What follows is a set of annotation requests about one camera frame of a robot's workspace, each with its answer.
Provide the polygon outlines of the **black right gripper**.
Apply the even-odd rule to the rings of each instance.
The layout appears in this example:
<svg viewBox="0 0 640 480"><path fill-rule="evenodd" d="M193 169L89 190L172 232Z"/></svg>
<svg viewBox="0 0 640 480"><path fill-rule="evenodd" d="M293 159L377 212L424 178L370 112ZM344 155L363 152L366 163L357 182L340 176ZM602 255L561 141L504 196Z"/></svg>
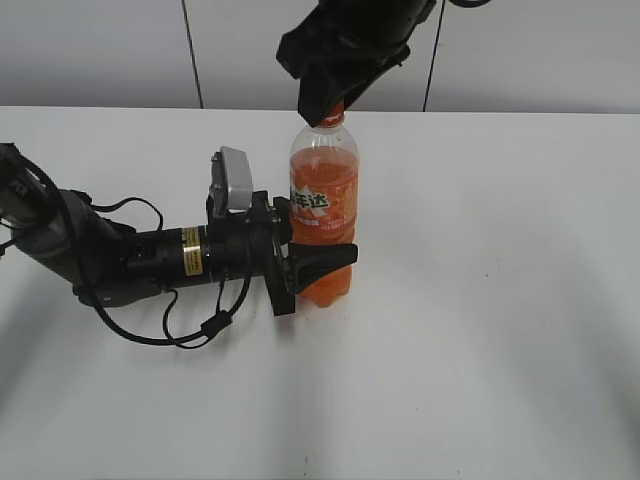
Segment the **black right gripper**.
<svg viewBox="0 0 640 480"><path fill-rule="evenodd" d="M409 40L434 1L321 1L282 35L276 59L300 82L298 113L318 126L337 105L350 109L410 55Z"/></svg>

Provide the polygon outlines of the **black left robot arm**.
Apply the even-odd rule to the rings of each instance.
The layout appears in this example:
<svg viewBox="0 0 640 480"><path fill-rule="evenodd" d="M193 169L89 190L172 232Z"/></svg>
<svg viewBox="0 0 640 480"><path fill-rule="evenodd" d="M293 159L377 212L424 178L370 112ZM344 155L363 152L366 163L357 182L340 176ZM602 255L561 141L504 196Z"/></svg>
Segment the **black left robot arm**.
<svg viewBox="0 0 640 480"><path fill-rule="evenodd" d="M289 201L253 188L245 152L223 146L211 159L207 222L139 232L106 218L77 190L61 190L79 250L72 250L53 193L27 168L12 143L1 146L1 215L18 250L53 271L84 304L92 286L106 308L130 305L169 289L261 277L276 315L324 276L356 262L354 244L304 246L292 240Z"/></svg>

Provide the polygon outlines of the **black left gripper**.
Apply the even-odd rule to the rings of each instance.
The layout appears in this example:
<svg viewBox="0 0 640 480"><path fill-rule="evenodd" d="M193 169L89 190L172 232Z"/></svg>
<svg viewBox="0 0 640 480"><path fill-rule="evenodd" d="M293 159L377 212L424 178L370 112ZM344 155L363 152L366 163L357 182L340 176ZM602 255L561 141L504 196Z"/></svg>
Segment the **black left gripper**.
<svg viewBox="0 0 640 480"><path fill-rule="evenodd" d="M234 315L247 297L251 280L261 277L266 285L273 314L295 312L294 294L325 276L354 264L358 247L353 244L289 244L290 288L282 247L292 239L290 202L285 197L270 198L266 191L252 194L248 210L233 213L221 209L222 202L206 200L205 265L211 280L241 279L240 294L228 310Z"/></svg>

